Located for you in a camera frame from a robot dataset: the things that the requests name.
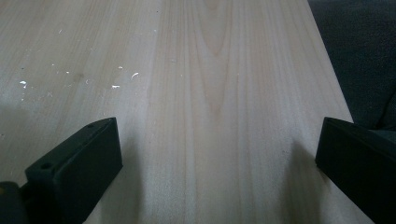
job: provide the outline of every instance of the wooden board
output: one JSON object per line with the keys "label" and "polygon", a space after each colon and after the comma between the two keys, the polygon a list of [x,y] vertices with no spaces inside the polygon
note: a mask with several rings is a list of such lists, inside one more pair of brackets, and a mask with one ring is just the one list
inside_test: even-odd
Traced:
{"label": "wooden board", "polygon": [[305,0],[1,0],[0,179],[117,117],[86,223],[370,223],[316,168],[351,120]]}

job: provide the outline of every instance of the white speck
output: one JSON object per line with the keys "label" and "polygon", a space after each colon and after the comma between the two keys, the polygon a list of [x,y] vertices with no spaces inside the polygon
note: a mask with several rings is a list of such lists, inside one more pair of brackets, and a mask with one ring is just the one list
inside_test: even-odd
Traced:
{"label": "white speck", "polygon": [[24,89],[26,89],[27,82],[25,82],[25,81],[21,81],[20,83],[21,83],[22,85],[24,85],[24,86],[23,86],[23,88],[24,88]]}
{"label": "white speck", "polygon": [[139,75],[139,73],[134,73],[134,74],[131,76],[131,80],[134,78],[134,76],[137,76],[137,75]]}

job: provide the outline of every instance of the wood grain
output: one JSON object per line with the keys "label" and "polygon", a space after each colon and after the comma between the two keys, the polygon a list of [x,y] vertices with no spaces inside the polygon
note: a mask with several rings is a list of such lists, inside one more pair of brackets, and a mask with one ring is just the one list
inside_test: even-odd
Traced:
{"label": "wood grain", "polygon": [[1,0],[0,179],[113,116],[86,223],[371,223],[314,163],[351,117],[305,0]]}

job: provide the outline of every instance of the dark fabric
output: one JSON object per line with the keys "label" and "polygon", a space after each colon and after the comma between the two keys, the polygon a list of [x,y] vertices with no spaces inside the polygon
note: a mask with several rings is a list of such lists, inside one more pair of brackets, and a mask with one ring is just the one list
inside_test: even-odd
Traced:
{"label": "dark fabric", "polygon": [[378,128],[383,130],[392,130],[396,132],[396,92],[389,100],[389,103],[384,111],[384,115],[379,122]]}
{"label": "dark fabric", "polygon": [[378,134],[379,136],[388,139],[390,142],[396,144],[396,132],[393,131],[385,131],[385,130],[378,130],[373,131],[374,133]]}
{"label": "dark fabric", "polygon": [[354,122],[396,126],[396,119],[381,119],[396,91],[396,0],[311,0],[310,6]]}

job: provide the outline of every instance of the light wood plank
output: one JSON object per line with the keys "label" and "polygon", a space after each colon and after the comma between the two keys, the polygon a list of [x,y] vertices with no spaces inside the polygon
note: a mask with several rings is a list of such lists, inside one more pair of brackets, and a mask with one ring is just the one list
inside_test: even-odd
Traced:
{"label": "light wood plank", "polygon": [[0,180],[113,116],[86,223],[371,223],[314,163],[351,117],[305,0],[1,0]]}

